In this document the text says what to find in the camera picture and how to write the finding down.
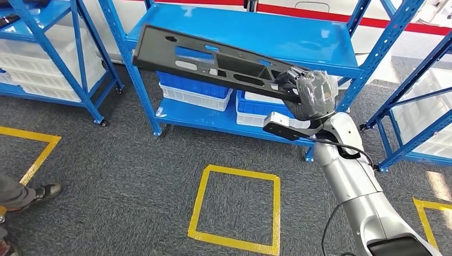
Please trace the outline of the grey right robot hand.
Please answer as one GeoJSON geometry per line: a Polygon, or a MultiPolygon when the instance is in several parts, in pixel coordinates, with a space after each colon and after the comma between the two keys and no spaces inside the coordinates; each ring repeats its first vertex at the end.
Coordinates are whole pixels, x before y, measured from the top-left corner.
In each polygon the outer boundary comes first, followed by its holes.
{"type": "Polygon", "coordinates": [[[278,90],[296,95],[300,102],[284,100],[292,115],[300,121],[319,119],[335,112],[334,92],[337,88],[322,70],[306,70],[292,66],[280,73],[275,83],[278,90]]]}

